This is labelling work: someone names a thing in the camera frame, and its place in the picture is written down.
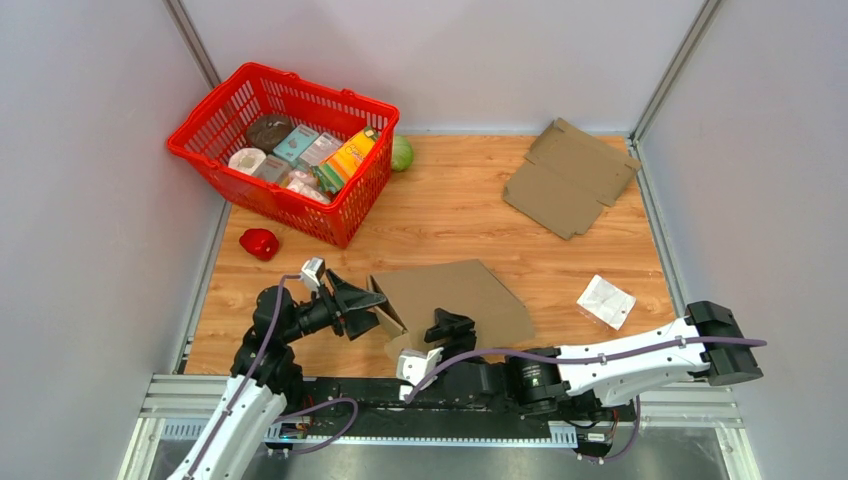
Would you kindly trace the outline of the large brown cardboard box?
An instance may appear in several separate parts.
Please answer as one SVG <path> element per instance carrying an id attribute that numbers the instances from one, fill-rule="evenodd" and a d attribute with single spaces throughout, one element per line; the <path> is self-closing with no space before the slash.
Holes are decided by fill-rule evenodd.
<path id="1" fill-rule="evenodd" d="M 384 350 L 392 361 L 404 349 L 426 352 L 435 347 L 424 337 L 436 325 L 437 308 L 471 318 L 479 348 L 510 347 L 535 338 L 525 305 L 478 259 L 370 273 L 366 284 L 386 297 L 374 313 L 390 336 Z"/>

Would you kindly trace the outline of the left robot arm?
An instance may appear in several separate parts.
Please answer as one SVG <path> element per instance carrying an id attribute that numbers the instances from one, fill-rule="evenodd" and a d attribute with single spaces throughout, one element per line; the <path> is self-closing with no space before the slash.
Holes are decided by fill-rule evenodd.
<path id="1" fill-rule="evenodd" d="M 292 343 L 323 329 L 355 340 L 378 326 L 372 310 L 386 301 L 383 294 L 348 283 L 319 261 L 263 290 L 224 392 L 171 478 L 241 478 L 269 427 L 304 405 L 303 370 L 295 362 Z"/>

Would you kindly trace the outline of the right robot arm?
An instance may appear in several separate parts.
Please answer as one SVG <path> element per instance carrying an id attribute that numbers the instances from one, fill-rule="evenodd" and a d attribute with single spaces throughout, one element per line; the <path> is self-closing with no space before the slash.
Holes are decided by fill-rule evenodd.
<path id="1" fill-rule="evenodd" d="M 410 404 L 432 384 L 462 375 L 473 398 L 504 398 L 520 409 L 547 413 L 566 400 L 586 419 L 642 393 L 686 379 L 728 386 L 762 377 L 754 349 L 733 312 L 711 301 L 686 306 L 682 317 L 646 333 L 586 345 L 525 351 L 477 349 L 439 363 L 402 394 Z"/>

